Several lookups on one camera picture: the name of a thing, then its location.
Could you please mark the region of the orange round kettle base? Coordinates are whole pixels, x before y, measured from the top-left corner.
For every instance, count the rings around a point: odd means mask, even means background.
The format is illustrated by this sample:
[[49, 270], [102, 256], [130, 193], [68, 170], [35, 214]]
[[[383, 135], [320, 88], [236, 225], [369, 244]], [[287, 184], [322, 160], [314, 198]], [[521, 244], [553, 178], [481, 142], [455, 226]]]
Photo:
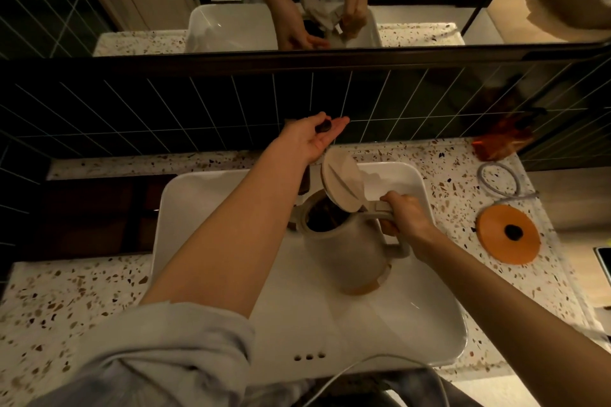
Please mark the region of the orange round kettle base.
[[539, 231], [524, 212], [512, 206], [498, 204], [481, 210], [475, 229], [483, 249], [505, 264], [526, 265], [539, 254]]

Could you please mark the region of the orange plastic packet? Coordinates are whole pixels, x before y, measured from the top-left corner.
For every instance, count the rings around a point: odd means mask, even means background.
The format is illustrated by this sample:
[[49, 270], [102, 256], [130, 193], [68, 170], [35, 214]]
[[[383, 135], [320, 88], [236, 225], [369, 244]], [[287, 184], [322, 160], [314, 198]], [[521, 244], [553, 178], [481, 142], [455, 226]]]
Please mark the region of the orange plastic packet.
[[532, 126], [547, 113], [545, 108], [528, 108], [501, 119], [487, 133], [474, 138], [471, 145], [475, 156], [486, 163], [517, 153], [533, 141]]

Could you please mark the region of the person's left forearm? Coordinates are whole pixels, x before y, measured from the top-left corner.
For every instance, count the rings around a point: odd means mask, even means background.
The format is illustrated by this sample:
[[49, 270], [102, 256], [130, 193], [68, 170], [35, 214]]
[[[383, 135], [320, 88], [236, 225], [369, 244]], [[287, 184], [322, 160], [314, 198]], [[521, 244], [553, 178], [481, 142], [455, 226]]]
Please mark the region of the person's left forearm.
[[270, 144], [162, 269], [140, 304], [193, 303], [250, 317], [309, 159], [307, 149], [287, 136]]

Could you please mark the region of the beige electric kettle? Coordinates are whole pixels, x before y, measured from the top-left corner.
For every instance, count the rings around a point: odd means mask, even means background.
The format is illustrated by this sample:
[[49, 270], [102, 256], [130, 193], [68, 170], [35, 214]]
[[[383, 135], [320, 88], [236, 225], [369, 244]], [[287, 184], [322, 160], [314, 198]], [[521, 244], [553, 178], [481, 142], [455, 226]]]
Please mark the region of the beige electric kettle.
[[412, 248], [402, 235], [397, 244], [384, 239], [379, 221], [394, 221], [393, 209], [366, 198], [363, 174], [347, 150], [328, 150], [320, 176], [323, 189], [295, 205], [290, 222], [338, 290], [368, 294], [387, 279], [392, 261], [410, 256]]

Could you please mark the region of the smartphone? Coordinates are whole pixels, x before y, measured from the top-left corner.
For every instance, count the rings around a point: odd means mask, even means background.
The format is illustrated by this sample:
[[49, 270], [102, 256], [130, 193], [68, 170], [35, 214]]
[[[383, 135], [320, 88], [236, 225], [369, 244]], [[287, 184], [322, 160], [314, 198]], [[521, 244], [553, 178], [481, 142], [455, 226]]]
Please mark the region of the smartphone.
[[593, 248], [599, 265], [604, 273], [606, 280], [611, 287], [611, 247], [596, 247]]

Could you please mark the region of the person's left hand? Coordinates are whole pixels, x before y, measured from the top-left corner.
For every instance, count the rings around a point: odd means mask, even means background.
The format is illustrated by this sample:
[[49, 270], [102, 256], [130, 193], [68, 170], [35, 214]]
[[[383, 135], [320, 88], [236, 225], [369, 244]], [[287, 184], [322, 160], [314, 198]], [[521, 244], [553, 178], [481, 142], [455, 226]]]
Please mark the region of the person's left hand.
[[279, 137], [283, 147], [287, 148], [288, 155], [296, 157], [303, 164], [316, 162], [350, 123], [347, 116], [331, 118], [331, 129], [316, 134], [315, 127], [304, 125], [304, 119], [289, 122]]

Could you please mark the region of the white sink basin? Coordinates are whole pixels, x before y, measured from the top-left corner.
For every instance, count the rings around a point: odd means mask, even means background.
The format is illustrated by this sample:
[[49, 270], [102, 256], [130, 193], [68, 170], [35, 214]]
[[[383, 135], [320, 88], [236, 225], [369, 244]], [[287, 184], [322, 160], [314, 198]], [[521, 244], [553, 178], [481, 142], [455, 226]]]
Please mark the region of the white sink basin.
[[[358, 163], [365, 195], [389, 190], [416, 197], [433, 223], [424, 178], [411, 164]], [[173, 178], [160, 200], [151, 279], [225, 200], [248, 169], [192, 172]], [[249, 386], [332, 376], [364, 358], [392, 354], [439, 367], [453, 364], [468, 330], [453, 293], [413, 254], [391, 259], [376, 290], [341, 293], [304, 244], [285, 231], [264, 288], [249, 318], [256, 333]]]

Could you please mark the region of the dark trousers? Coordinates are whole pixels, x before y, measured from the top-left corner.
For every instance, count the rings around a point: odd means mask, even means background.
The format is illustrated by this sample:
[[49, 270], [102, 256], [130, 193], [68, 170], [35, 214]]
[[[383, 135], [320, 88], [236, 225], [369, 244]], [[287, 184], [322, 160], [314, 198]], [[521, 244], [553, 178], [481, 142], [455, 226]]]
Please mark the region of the dark trousers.
[[310, 407], [483, 407], [429, 369], [342, 375]]

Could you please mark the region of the person's right hand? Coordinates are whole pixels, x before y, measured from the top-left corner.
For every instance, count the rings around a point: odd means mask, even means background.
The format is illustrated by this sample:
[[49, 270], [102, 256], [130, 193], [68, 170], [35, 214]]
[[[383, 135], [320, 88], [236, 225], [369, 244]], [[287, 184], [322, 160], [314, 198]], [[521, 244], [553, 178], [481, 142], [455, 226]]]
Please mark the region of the person's right hand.
[[407, 196], [405, 208], [392, 208], [393, 220], [379, 220], [385, 235], [404, 237], [411, 246], [416, 258], [429, 263], [430, 259], [442, 245], [444, 234], [425, 215], [417, 198]]

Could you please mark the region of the grey shirt sleeve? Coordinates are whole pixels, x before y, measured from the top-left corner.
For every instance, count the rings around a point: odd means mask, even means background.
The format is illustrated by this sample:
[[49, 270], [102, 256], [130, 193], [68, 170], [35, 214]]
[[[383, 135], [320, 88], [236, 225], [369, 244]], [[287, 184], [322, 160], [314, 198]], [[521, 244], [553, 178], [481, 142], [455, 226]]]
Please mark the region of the grey shirt sleeve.
[[88, 330], [70, 379], [27, 407], [239, 407], [254, 339], [232, 311], [136, 306]]

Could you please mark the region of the person's right forearm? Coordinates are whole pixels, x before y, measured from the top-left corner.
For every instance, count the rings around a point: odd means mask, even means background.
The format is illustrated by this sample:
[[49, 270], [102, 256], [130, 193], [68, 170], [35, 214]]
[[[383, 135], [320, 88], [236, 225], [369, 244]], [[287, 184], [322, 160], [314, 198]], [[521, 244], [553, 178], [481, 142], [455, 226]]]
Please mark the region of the person's right forearm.
[[611, 354], [434, 226], [405, 233], [540, 407], [611, 407]]

